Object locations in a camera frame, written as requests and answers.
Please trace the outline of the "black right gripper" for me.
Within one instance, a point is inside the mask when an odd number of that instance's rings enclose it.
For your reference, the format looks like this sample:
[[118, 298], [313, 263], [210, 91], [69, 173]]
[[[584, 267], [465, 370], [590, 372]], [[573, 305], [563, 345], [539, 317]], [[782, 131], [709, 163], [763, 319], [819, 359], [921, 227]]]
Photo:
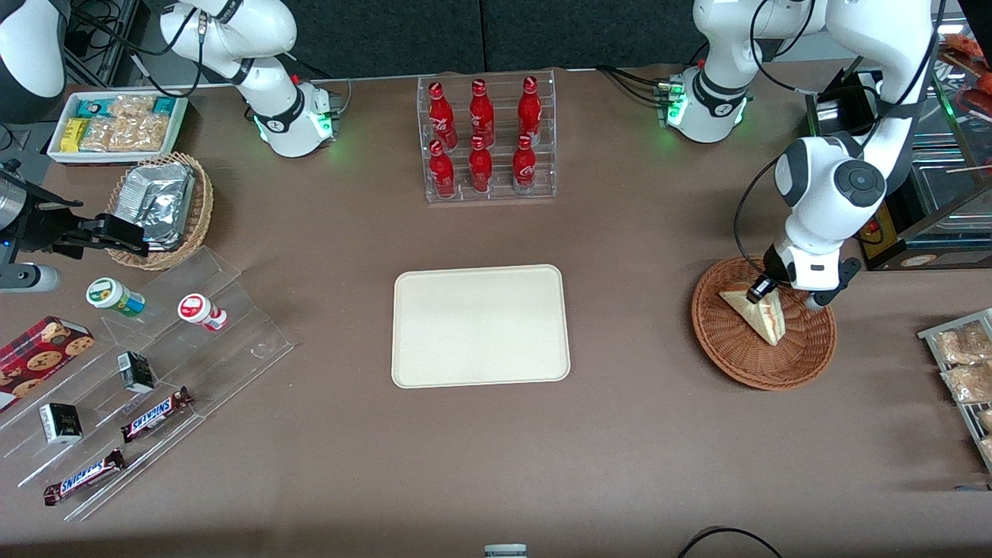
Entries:
[[116, 250], [148, 257], [145, 230], [135, 223], [100, 213], [93, 223], [93, 236], [86, 229], [88, 219], [72, 212], [84, 202], [64, 200], [49, 191], [15, 187], [22, 194], [22, 208], [15, 218], [15, 249], [20, 252], [54, 252], [71, 259], [84, 258], [85, 250]]

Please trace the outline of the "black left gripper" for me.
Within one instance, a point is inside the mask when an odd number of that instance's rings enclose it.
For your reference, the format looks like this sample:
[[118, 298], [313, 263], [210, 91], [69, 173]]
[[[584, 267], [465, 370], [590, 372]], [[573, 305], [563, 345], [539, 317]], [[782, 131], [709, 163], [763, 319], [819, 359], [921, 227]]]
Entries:
[[791, 263], [784, 261], [775, 243], [764, 253], [764, 274], [766, 276], [758, 276], [746, 293], [746, 299], [752, 304], [758, 304], [774, 293], [777, 285], [791, 286]]

